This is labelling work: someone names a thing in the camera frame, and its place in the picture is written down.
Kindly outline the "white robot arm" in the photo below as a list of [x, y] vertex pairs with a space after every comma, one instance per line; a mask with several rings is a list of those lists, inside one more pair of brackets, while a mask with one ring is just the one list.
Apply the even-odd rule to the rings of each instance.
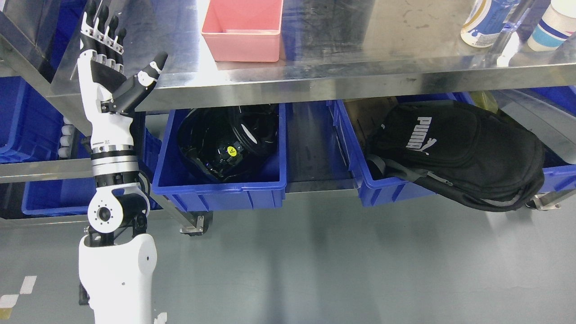
[[157, 249], [147, 233], [149, 198], [131, 145], [91, 147], [95, 194], [79, 243], [79, 277], [97, 324], [152, 324]]

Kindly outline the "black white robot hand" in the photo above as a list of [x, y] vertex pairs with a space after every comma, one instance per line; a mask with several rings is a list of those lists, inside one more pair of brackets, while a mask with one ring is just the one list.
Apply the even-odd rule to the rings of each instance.
[[136, 107], [153, 91], [167, 61], [160, 51], [133, 76], [124, 74], [124, 39], [119, 17], [109, 16], [106, 5], [89, 0], [80, 26], [80, 53], [76, 67], [85, 116], [92, 125], [90, 145], [134, 145], [131, 124]]

